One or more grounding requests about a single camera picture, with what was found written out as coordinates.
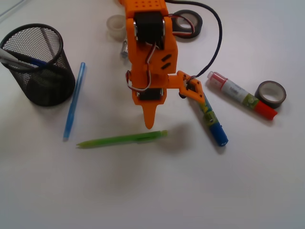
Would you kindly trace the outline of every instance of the black tape roll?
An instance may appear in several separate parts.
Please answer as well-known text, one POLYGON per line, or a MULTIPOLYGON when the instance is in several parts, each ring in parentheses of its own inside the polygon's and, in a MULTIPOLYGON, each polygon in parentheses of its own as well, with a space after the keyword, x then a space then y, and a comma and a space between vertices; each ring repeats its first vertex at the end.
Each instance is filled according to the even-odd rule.
POLYGON ((284 100, 286 99, 286 91, 282 85, 274 81, 265 81, 262 82, 258 89, 255 92, 255 97, 262 101, 264 104, 269 107, 276 109, 282 105, 284 100), (271 94, 276 101, 272 101, 267 99, 264 94, 271 94))
MULTIPOLYGON (((191 39, 191 38, 197 37, 200 34, 202 24, 203 24, 203 20, 198 13, 196 13, 192 10, 180 10, 180 11, 174 13, 174 15, 184 16, 185 18, 189 19, 195 27, 195 33, 194 34, 188 35, 188 36, 176 35, 177 37, 184 38, 184 39, 191 39), (196 21, 192 21, 187 16, 188 14, 194 16, 196 18, 196 21)), ((173 31, 174 32, 192 32, 191 28, 184 28, 184 27, 180 26, 179 23, 178 23, 178 18, 172 18, 172 21, 173 21, 173 31)))

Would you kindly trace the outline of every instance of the green mechanical pencil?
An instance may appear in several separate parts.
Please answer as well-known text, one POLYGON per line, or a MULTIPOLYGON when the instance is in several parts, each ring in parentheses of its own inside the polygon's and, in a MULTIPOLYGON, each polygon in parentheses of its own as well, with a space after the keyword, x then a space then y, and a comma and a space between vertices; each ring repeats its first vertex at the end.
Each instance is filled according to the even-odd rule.
POLYGON ((168 134, 167 130, 155 131, 155 132, 139 134, 139 135, 127 135, 127 136, 96 139, 92 141, 79 143, 77 144, 77 146, 79 146, 80 148, 91 148, 97 146, 114 145, 118 143, 143 142, 143 141, 155 140, 161 137, 166 137, 167 134, 168 134))

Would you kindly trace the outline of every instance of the tape roll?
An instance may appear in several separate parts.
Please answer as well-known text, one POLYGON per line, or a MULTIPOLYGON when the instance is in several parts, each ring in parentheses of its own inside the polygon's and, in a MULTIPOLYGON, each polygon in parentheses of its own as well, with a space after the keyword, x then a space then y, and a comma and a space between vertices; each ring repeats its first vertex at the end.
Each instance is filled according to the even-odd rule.
POLYGON ((113 15, 106 22, 109 35, 118 41, 123 41, 126 37, 126 17, 123 15, 113 15))
MULTIPOLYGON (((200 34, 203 20, 198 13, 196 13, 192 10, 180 10, 180 11, 174 13, 174 15, 183 16, 183 17, 189 19, 195 27, 195 33, 193 35, 188 35, 188 36, 177 35, 177 37, 191 39, 191 38, 197 37, 200 34)), ((184 19, 172 18, 172 21, 173 21, 173 31, 174 32, 192 32, 191 28, 183 27, 183 24, 185 21, 184 19)))
POLYGON ((262 82, 255 92, 256 98, 273 109, 280 107, 285 101, 286 96, 286 90, 284 87, 274 81, 262 82))

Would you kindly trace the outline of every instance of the wire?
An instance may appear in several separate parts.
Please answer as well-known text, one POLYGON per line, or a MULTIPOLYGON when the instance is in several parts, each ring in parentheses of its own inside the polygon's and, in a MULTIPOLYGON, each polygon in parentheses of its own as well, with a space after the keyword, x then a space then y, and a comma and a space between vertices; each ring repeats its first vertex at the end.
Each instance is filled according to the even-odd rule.
POLYGON ((147 64, 147 71, 146 71, 146 74, 147 74, 147 79, 148 79, 148 85, 147 87, 145 87, 144 89, 141 89, 141 88, 136 88, 136 87, 132 87, 129 85, 129 76, 131 74, 130 71, 127 71, 126 73, 126 81, 127 81, 127 86, 132 89, 133 91, 136 91, 136 92, 145 92, 148 88, 150 88, 150 86, 152 85, 152 74, 151 74, 151 70, 150 70, 150 67, 149 67, 149 64, 150 64, 150 61, 151 61, 151 58, 154 54, 154 51, 156 50, 156 47, 157 47, 157 44, 155 43, 154 45, 152 45, 152 48, 151 50, 149 51, 147 57, 146 57, 146 60, 145 60, 145 63, 147 64))
POLYGON ((17 7, 18 5, 20 5, 22 2, 24 2, 25 0, 21 0, 18 3, 16 3, 15 5, 13 5, 11 8, 9 8, 8 10, 4 11, 3 13, 0 14, 0 17, 2 17, 4 14, 10 12, 12 9, 14 9, 15 7, 17 7))
POLYGON ((186 5, 200 6, 200 7, 207 9, 209 12, 211 12, 214 15, 214 17, 216 17, 216 19, 217 19, 218 26, 219 26, 219 39, 218 39, 216 51, 215 51, 214 56, 212 57, 211 61, 209 62, 209 64, 205 68, 203 68, 201 70, 201 72, 199 72, 196 76, 192 76, 190 78, 190 80, 195 79, 195 78, 201 76, 202 74, 204 74, 211 67, 211 65, 213 64, 213 62, 215 61, 215 59, 218 55, 218 52, 219 52, 220 46, 221 46, 221 42, 223 40, 223 26, 221 24, 221 20, 215 10, 213 10, 211 7, 209 7, 203 3, 199 3, 199 2, 195 2, 195 1, 181 1, 181 0, 165 0, 165 2, 173 3, 173 4, 186 4, 186 5))
POLYGON ((189 25, 191 26, 191 29, 192 29, 192 32, 173 32, 173 35, 182 35, 182 36, 185 36, 185 35, 193 35, 195 33, 195 26, 186 17, 181 16, 181 15, 175 15, 175 14, 169 14, 168 17, 170 17, 170 18, 182 18, 182 19, 186 20, 187 23, 189 23, 189 25))

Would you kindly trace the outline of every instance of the white tape roll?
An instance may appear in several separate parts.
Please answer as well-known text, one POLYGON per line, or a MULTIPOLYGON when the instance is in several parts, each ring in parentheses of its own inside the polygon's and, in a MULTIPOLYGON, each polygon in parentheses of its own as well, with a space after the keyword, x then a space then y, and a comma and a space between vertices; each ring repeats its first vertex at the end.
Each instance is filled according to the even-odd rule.
POLYGON ((118 40, 123 41, 126 37, 126 18, 123 15, 113 15, 107 20, 107 28, 109 35, 118 40))

